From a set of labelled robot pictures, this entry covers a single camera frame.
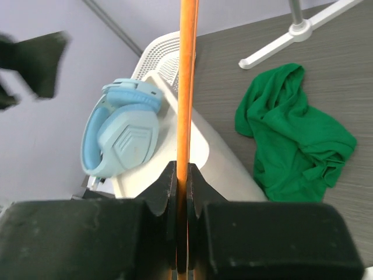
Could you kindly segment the orange clothes hanger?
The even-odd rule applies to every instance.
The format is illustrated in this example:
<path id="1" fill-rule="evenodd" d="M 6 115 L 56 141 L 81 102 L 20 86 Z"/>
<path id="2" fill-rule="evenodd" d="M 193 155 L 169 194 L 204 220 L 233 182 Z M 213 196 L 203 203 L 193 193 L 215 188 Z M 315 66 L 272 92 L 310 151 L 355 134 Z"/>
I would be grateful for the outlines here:
<path id="1" fill-rule="evenodd" d="M 187 179 L 190 157 L 198 1 L 181 1 L 177 117 L 177 278 L 188 278 Z"/>

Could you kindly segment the green t shirt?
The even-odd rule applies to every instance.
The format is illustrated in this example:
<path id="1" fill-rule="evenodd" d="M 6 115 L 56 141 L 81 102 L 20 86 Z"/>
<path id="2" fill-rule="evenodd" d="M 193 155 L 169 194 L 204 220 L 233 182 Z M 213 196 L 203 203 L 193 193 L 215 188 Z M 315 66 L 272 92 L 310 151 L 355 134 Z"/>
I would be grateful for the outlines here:
<path id="1" fill-rule="evenodd" d="M 308 104 L 295 63 L 255 77 L 235 113 L 235 130 L 256 142 L 254 180 L 270 201 L 321 202 L 353 154 L 356 138 Z"/>

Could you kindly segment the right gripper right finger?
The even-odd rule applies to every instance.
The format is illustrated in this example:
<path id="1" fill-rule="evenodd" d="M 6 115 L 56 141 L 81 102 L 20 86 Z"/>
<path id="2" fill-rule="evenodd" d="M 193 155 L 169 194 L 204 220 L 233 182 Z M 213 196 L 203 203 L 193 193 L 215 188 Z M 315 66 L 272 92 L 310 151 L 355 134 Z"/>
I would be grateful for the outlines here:
<path id="1" fill-rule="evenodd" d="M 196 279 L 362 279 L 364 264 L 331 205 L 228 201 L 188 167 L 190 270 Z"/>

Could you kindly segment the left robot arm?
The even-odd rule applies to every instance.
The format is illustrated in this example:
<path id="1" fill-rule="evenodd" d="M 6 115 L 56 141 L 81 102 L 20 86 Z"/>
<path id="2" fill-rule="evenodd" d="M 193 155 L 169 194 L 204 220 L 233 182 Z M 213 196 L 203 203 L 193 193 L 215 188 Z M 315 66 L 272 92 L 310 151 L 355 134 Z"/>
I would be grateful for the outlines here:
<path id="1" fill-rule="evenodd" d="M 58 31 L 23 41 L 1 34 L 1 69 L 20 75 L 36 98 L 53 99 L 60 60 L 69 44 Z"/>

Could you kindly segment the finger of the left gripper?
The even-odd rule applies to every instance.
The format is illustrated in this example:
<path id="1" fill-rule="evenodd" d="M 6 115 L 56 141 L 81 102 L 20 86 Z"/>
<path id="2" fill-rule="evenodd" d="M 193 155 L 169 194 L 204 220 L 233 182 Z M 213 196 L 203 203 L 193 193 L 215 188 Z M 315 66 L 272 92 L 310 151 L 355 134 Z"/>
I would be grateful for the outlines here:
<path id="1" fill-rule="evenodd" d="M 37 97 L 55 97 L 59 62 L 68 43 L 67 33 L 59 31 L 15 44 L 13 69 Z"/>

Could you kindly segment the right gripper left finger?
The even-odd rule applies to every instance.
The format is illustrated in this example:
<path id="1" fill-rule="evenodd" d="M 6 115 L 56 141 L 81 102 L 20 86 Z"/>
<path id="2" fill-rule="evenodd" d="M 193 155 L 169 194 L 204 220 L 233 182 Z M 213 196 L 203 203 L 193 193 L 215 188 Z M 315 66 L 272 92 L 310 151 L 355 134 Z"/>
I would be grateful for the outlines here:
<path id="1" fill-rule="evenodd" d="M 176 164 L 133 199 L 27 201 L 1 216 L 2 279 L 167 279 Z"/>

